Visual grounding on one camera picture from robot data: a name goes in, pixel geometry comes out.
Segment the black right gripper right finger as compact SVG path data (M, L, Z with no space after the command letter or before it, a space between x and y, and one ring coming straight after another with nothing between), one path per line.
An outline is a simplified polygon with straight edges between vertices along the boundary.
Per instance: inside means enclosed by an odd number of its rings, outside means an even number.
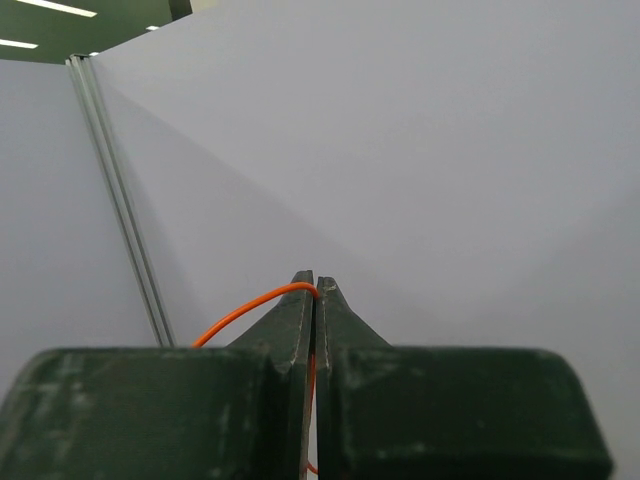
M583 386L541 349L394 346L318 281L323 479L608 479Z

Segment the aluminium corner post left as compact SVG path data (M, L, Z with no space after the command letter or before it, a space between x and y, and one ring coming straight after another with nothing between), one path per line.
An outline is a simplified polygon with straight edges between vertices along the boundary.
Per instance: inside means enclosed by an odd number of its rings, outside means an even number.
M89 55L73 54L65 61L104 174L124 243L147 311L156 343L174 347L176 338L167 317L143 234L136 219L125 167Z

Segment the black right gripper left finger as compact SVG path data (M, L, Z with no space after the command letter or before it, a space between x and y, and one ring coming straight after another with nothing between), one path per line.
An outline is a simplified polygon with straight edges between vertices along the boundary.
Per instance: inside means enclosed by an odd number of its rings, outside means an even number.
M222 348L53 349L1 407L5 479L301 479L311 271Z

